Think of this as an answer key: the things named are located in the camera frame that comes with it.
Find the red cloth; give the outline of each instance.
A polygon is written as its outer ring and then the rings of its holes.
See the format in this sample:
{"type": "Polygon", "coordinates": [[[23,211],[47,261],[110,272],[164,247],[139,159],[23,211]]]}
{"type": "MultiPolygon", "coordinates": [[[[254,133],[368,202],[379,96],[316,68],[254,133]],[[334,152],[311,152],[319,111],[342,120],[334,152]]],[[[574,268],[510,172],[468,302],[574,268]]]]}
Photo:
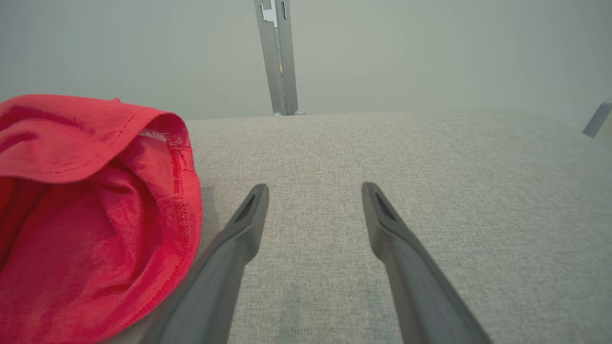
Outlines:
{"type": "Polygon", "coordinates": [[[201,221],[175,114],[58,95],[0,104],[0,342],[117,334],[185,276],[201,221]]]}

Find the silver metal stand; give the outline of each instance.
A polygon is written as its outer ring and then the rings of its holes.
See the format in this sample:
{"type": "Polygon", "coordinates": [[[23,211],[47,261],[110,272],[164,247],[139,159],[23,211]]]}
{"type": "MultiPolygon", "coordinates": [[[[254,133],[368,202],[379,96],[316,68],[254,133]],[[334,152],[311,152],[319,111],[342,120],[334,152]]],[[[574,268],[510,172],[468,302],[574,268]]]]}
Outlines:
{"type": "Polygon", "coordinates": [[[297,107],[289,1],[255,0],[255,12],[274,116],[306,114],[297,107]]]}
{"type": "Polygon", "coordinates": [[[586,125],[582,133],[594,138],[599,129],[601,129],[603,123],[606,121],[610,111],[612,111],[612,99],[599,105],[599,108],[593,115],[593,118],[591,118],[589,124],[586,125]]]}

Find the gray fabric surface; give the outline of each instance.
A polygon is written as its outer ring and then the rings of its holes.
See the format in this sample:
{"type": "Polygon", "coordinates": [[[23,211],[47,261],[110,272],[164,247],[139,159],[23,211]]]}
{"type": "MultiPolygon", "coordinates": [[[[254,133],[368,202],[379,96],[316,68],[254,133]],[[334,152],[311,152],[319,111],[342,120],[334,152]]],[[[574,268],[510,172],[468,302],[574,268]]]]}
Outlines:
{"type": "MultiPolygon", "coordinates": [[[[188,122],[202,247],[270,188],[230,343],[399,343],[361,184],[377,183],[495,343],[612,342],[612,154],[529,113],[188,122]]],[[[146,320],[116,342],[132,342],[146,320]]]]}

